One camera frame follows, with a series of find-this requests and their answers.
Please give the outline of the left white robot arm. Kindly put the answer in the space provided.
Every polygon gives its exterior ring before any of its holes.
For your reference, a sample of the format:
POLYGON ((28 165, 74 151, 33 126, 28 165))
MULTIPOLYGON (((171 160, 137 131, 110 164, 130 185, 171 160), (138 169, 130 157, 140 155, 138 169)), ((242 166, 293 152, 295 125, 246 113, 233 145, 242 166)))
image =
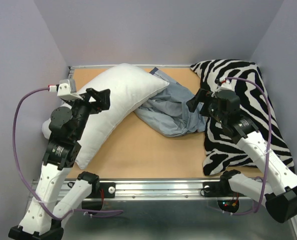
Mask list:
POLYGON ((42 158, 41 174, 35 190, 25 179, 22 182, 33 198, 21 222, 9 230, 13 240, 60 240, 64 234, 63 220, 77 211, 86 197, 95 197, 100 191, 100 178, 94 173, 82 172, 66 196, 58 201, 62 185, 71 171, 81 149, 82 137, 89 116, 110 108, 109 89, 85 93, 68 92, 57 95, 69 106, 56 108, 50 116, 51 131, 42 158))

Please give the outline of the zebra print pillow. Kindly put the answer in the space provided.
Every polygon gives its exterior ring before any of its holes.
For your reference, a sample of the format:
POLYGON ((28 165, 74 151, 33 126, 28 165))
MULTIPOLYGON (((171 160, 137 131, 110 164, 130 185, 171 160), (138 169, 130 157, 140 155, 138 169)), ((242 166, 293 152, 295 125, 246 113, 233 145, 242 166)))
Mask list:
MULTIPOLYGON (((200 78, 200 87, 212 92, 217 88, 216 80, 230 78, 232 88, 240 98, 242 114, 255 123, 265 140, 268 139, 268 111, 270 111, 272 127, 270 148, 292 172, 295 171, 295 163, 280 132, 274 108, 267 107, 266 103, 270 98, 261 70, 256 63, 238 59, 212 59, 194 63, 190 69, 200 78)), ((256 166, 224 134, 221 124, 215 119, 211 117, 206 119, 204 135, 206 154, 202 163, 204 175, 213 176, 224 172, 228 167, 256 166)))

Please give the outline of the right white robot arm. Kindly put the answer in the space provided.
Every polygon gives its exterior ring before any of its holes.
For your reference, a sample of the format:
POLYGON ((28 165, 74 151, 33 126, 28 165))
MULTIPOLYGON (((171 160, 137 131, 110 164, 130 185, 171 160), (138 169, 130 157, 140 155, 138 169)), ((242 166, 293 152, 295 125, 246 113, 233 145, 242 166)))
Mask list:
POLYGON ((297 215, 297 175, 280 160, 264 140, 258 127, 240 109, 240 98, 232 90, 217 92, 199 89, 187 101, 190 112, 199 103, 200 114, 216 120, 224 131, 264 174, 262 182, 246 177, 238 170, 225 171, 216 190, 223 195, 242 194, 265 206, 269 215, 284 223, 297 215))

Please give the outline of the white pillow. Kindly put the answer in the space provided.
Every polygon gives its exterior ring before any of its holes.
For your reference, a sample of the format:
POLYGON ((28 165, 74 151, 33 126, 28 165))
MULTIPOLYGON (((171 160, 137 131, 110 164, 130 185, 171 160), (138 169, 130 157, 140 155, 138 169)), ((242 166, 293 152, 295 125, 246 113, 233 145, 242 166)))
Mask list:
POLYGON ((128 63, 113 66, 84 85, 78 94, 88 88, 110 89, 110 108, 89 116, 78 141, 81 145, 75 160, 78 167, 85 169, 123 119, 168 85, 167 81, 128 63))

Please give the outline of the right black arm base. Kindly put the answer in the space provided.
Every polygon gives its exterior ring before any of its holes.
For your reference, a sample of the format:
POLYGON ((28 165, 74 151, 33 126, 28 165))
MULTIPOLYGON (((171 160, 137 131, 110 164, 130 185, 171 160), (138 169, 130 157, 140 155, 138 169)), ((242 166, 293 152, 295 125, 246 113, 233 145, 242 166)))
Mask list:
POLYGON ((200 195, 205 198, 215 198, 217 207, 212 207, 222 213, 236 214, 240 207, 240 195, 230 189, 222 188, 219 181, 207 181, 202 184, 200 195))

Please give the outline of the grey-blue pillowcase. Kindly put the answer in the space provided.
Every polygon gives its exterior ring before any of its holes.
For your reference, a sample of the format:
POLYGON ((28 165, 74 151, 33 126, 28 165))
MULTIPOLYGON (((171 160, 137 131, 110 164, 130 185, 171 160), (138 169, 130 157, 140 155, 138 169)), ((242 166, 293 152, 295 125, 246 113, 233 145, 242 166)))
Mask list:
POLYGON ((157 67, 149 73, 167 82, 168 86, 139 106, 134 111, 136 116, 169 138, 204 132, 206 120, 198 113, 203 104, 199 103, 195 112, 190 112, 187 106, 194 94, 157 67))

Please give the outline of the aluminium front rail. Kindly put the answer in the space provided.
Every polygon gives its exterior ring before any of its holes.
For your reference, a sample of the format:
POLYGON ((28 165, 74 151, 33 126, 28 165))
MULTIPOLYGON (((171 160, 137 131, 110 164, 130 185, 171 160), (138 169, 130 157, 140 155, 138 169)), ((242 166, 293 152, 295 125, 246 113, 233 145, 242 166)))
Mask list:
POLYGON ((239 197, 246 196, 258 201, 260 195, 273 194, 278 196, 286 193, 297 186, 297 178, 282 174, 278 179, 277 175, 272 178, 266 178, 266 183, 259 179, 249 178, 243 174, 236 174, 229 179, 191 179, 191 180, 100 180, 97 176, 87 175, 79 176, 74 181, 65 180, 55 191, 53 202, 68 196, 71 199, 85 200, 92 192, 98 190, 100 182, 116 183, 115 198, 116 201, 140 199, 144 201, 176 200, 182 198, 198 199, 200 190, 204 182, 219 181, 223 189, 230 189, 239 193, 239 197))

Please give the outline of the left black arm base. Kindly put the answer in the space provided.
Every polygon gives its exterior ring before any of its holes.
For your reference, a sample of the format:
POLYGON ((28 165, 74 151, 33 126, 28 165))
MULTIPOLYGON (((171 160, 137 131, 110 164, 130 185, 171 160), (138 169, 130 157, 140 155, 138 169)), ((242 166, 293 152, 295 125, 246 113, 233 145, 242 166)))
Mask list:
POLYGON ((81 208, 95 211, 103 210, 105 200, 115 198, 115 192, 115 182, 100 182, 98 190, 92 190, 91 194, 82 201, 81 208))

